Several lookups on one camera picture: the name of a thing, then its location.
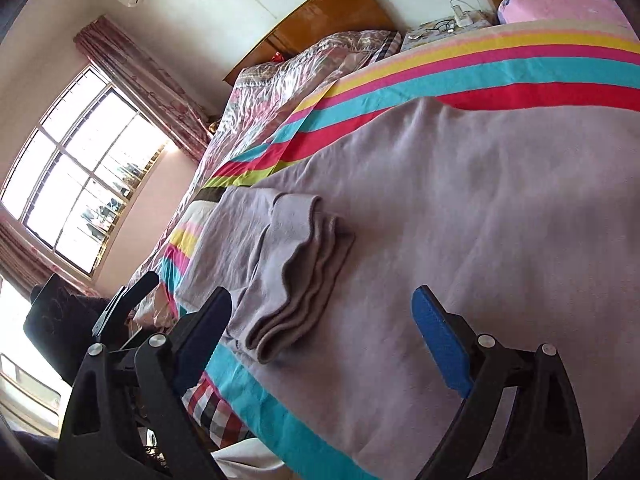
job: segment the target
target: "screw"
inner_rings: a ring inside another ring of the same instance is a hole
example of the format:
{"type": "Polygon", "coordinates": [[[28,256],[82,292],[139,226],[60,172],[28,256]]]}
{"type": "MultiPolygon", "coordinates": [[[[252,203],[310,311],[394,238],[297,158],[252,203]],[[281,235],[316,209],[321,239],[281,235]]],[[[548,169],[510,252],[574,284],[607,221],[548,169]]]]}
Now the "screw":
{"type": "Polygon", "coordinates": [[[484,348],[493,348],[495,346],[495,339],[488,334],[482,334],[478,338],[478,344],[484,348]]]}
{"type": "Polygon", "coordinates": [[[104,348],[104,346],[102,346],[100,343],[94,343],[91,346],[89,346],[89,349],[86,351],[91,357],[95,357],[97,355],[100,355],[102,353],[102,349],[104,348]]]}
{"type": "Polygon", "coordinates": [[[163,334],[154,334],[149,338],[149,344],[153,348],[160,348],[164,343],[166,343],[166,337],[163,334]]]}
{"type": "Polygon", "coordinates": [[[556,350],[556,347],[553,346],[551,343],[544,343],[542,345],[542,351],[546,355],[556,355],[558,353],[558,350],[556,350]]]}

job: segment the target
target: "white cloth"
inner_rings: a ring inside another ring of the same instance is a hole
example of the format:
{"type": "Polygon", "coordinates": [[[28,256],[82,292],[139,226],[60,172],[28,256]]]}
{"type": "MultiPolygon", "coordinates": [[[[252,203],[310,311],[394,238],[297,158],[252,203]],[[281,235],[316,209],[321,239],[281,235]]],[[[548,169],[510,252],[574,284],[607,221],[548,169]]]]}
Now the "white cloth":
{"type": "Polygon", "coordinates": [[[257,438],[211,453],[229,480],[301,480],[257,438]]]}

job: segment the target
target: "blue rubber tip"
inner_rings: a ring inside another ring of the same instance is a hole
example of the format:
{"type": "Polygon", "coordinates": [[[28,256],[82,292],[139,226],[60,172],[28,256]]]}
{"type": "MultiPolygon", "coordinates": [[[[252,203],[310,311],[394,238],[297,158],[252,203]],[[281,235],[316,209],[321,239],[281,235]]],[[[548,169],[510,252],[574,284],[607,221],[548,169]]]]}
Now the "blue rubber tip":
{"type": "Polygon", "coordinates": [[[421,288],[416,289],[412,296],[411,311],[446,385],[466,399],[473,381],[469,373],[469,356],[456,334],[421,288]]]}

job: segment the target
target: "window frame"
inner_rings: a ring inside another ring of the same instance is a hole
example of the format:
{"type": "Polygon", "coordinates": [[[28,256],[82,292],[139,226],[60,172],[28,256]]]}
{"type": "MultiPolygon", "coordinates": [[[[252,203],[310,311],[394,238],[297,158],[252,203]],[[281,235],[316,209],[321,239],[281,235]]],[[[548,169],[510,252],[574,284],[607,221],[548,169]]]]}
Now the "window frame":
{"type": "Polygon", "coordinates": [[[140,190],[144,186],[146,177],[149,175],[150,170],[153,168],[154,164],[156,163],[156,161],[160,157],[162,151],[165,149],[165,147],[169,143],[169,139],[167,138],[166,142],[164,142],[158,148],[158,150],[154,153],[154,155],[151,157],[151,159],[146,164],[146,166],[144,168],[142,168],[142,177],[139,177],[139,176],[137,176],[135,174],[131,174],[139,182],[138,182],[138,184],[136,185],[135,188],[131,189],[131,193],[129,194],[128,197],[125,197],[119,190],[114,189],[113,186],[110,186],[103,179],[98,177],[95,174],[95,171],[97,171],[97,169],[103,163],[104,159],[108,156],[108,154],[109,154],[110,150],[112,149],[112,147],[120,139],[122,134],[129,127],[129,125],[139,116],[142,117],[145,121],[148,121],[154,127],[156,127],[149,120],[149,118],[142,112],[142,110],[140,110],[135,104],[133,104],[133,102],[125,94],[123,94],[123,92],[121,92],[120,89],[117,88],[117,86],[114,85],[114,83],[111,82],[110,79],[108,79],[107,76],[105,76],[104,73],[100,69],[98,69],[97,67],[95,67],[92,64],[87,65],[84,69],[82,69],[80,71],[80,73],[73,79],[73,81],[71,83],[69,83],[69,85],[66,86],[65,90],[55,99],[55,101],[53,101],[51,106],[47,109],[46,113],[38,120],[38,122],[37,122],[36,126],[34,127],[32,133],[30,134],[30,136],[28,137],[27,141],[24,143],[24,146],[22,147],[22,149],[20,150],[20,152],[16,156],[16,158],[14,160],[14,163],[12,164],[11,170],[7,174],[4,182],[2,183],[2,187],[0,188],[0,200],[1,200],[1,197],[4,196],[4,192],[6,191],[9,183],[11,182],[11,179],[14,176],[14,173],[15,173],[18,165],[20,164],[20,162],[22,160],[22,157],[24,156],[24,153],[26,152],[26,150],[28,149],[30,143],[33,141],[33,139],[35,138],[35,136],[38,133],[43,134],[50,142],[53,143],[54,148],[53,148],[53,151],[51,153],[51,156],[49,157],[49,160],[46,162],[46,164],[44,165],[44,167],[40,171],[40,175],[38,176],[36,184],[34,185],[33,189],[31,190],[30,195],[29,195],[27,201],[25,202],[25,205],[22,208],[22,212],[20,214],[20,217],[17,219],[17,221],[20,222],[20,224],[25,229],[27,229],[29,234],[33,235],[54,256],[56,256],[57,258],[62,259],[64,262],[66,262],[69,265],[71,265],[74,270],[80,272],[83,276],[86,276],[88,278],[94,277],[96,271],[99,270],[102,267],[101,264],[103,263],[104,257],[109,252],[109,250],[111,248],[111,245],[113,243],[113,240],[115,238],[114,233],[116,233],[117,230],[119,230],[119,228],[121,227],[122,219],[129,212],[129,210],[131,208],[131,205],[134,203],[134,201],[137,198],[140,190]],[[78,118],[76,118],[74,120],[74,122],[71,124],[71,126],[69,126],[69,128],[66,130],[64,135],[61,137],[61,139],[60,140],[56,140],[46,130],[46,128],[43,126],[43,123],[49,117],[50,113],[52,113],[52,111],[55,110],[55,108],[59,104],[59,102],[62,101],[62,99],[67,95],[67,93],[76,85],[76,83],[78,83],[87,74],[87,72],[92,72],[94,75],[98,76],[98,78],[100,78],[101,81],[103,81],[105,83],[105,86],[100,91],[100,93],[94,99],[92,99],[92,101],[84,108],[84,110],[82,110],[82,112],[78,115],[78,118]],[[100,105],[100,103],[105,99],[105,97],[107,97],[111,93],[116,94],[120,99],[122,99],[122,101],[125,104],[127,104],[127,106],[129,106],[133,111],[135,111],[135,114],[133,115],[133,117],[129,121],[127,121],[127,124],[120,130],[118,135],[115,136],[114,140],[111,142],[111,144],[105,150],[105,152],[102,154],[100,159],[95,164],[94,168],[91,169],[91,168],[88,168],[85,165],[81,164],[79,160],[77,160],[73,155],[71,155],[68,152],[66,146],[74,138],[74,135],[79,130],[80,126],[91,116],[91,113],[100,105]],[[78,192],[78,196],[76,197],[76,200],[74,201],[74,204],[72,205],[71,209],[69,210],[68,215],[66,216],[65,222],[63,223],[63,228],[60,229],[60,233],[58,234],[55,243],[53,245],[51,245],[47,241],[43,240],[43,238],[41,238],[34,230],[32,230],[27,225],[27,222],[28,222],[28,219],[29,219],[29,215],[33,211],[33,208],[35,206],[36,199],[37,199],[40,191],[44,187],[44,185],[45,185],[45,183],[46,183],[46,181],[47,181],[52,169],[57,164],[58,159],[60,158],[60,156],[67,156],[78,168],[80,168],[82,171],[84,171],[87,174],[87,178],[85,179],[84,184],[82,185],[80,191],[78,192]],[[111,225],[110,225],[108,230],[101,229],[99,226],[94,226],[101,233],[103,233],[105,235],[105,238],[104,238],[103,242],[100,245],[100,249],[98,250],[98,253],[97,253],[96,257],[95,257],[95,260],[94,260],[94,263],[92,265],[91,271],[87,271],[87,270],[84,270],[82,267],[80,267],[75,262],[73,262],[71,259],[67,258],[64,254],[58,252],[58,250],[56,248],[58,246],[58,243],[60,242],[60,238],[63,235],[64,226],[66,225],[66,222],[68,221],[70,215],[72,214],[74,208],[76,207],[76,204],[78,203],[78,200],[80,200],[80,197],[81,197],[82,193],[86,190],[87,186],[89,185],[89,183],[92,180],[97,182],[100,186],[102,186],[104,189],[108,190],[110,193],[113,193],[113,195],[115,195],[117,197],[117,199],[120,200],[124,204],[124,207],[122,208],[122,210],[120,212],[113,211],[115,213],[115,218],[114,218],[114,221],[111,223],[111,225]]]}

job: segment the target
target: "power strip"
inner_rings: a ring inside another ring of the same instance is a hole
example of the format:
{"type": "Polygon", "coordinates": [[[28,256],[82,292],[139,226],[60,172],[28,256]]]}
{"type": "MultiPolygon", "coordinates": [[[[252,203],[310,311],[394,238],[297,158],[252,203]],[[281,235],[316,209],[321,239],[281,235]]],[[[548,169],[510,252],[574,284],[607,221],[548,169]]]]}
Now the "power strip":
{"type": "Polygon", "coordinates": [[[462,11],[462,7],[459,5],[453,6],[453,18],[456,20],[456,25],[460,28],[468,27],[474,24],[474,20],[468,14],[462,11]]]}

